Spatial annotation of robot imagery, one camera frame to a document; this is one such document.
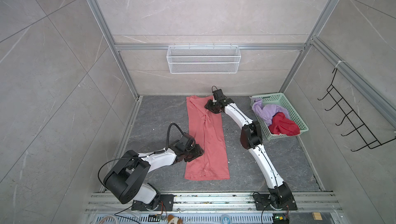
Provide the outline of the pink t shirt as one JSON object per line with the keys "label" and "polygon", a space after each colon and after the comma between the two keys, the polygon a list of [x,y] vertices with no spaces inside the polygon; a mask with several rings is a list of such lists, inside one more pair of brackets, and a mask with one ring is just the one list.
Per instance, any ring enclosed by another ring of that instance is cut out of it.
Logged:
{"label": "pink t shirt", "polygon": [[222,116],[205,108],[209,100],[212,100],[212,97],[186,98],[189,134],[204,150],[202,156],[187,163],[185,171],[187,180],[230,179]]}

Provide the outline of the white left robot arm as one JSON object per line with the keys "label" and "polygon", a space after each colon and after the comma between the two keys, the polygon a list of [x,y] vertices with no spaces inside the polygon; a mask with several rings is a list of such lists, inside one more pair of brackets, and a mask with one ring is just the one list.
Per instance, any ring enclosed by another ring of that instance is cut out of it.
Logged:
{"label": "white left robot arm", "polygon": [[204,154],[194,142],[187,147],[179,140],[170,148],[149,153],[127,151],[102,180],[102,185],[122,203],[138,201],[154,209],[159,204],[160,192],[145,179],[148,173],[179,162],[191,162]]}

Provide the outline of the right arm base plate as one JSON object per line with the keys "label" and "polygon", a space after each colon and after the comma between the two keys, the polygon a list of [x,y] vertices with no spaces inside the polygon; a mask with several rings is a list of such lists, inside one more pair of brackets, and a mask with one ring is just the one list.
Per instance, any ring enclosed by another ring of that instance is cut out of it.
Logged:
{"label": "right arm base plate", "polygon": [[296,211],[298,209],[293,196],[289,199],[282,198],[279,200],[271,194],[254,193],[252,197],[258,211]]}

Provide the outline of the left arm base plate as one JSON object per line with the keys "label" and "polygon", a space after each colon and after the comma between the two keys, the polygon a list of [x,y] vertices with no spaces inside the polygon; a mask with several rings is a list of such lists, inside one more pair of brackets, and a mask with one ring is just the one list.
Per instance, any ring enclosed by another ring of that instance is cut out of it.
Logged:
{"label": "left arm base plate", "polygon": [[134,201],[131,210],[137,211],[172,211],[174,205],[174,195],[157,195],[150,203]]}

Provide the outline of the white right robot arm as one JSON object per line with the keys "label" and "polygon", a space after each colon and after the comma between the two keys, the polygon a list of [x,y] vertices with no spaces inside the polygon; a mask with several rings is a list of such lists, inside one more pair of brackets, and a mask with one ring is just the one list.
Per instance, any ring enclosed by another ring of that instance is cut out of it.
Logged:
{"label": "white right robot arm", "polygon": [[264,175],[270,207],[275,210],[296,210],[297,204],[292,191],[277,172],[264,148],[259,122],[247,117],[230,98],[210,98],[205,108],[214,114],[227,114],[241,129],[241,145],[253,156]]}

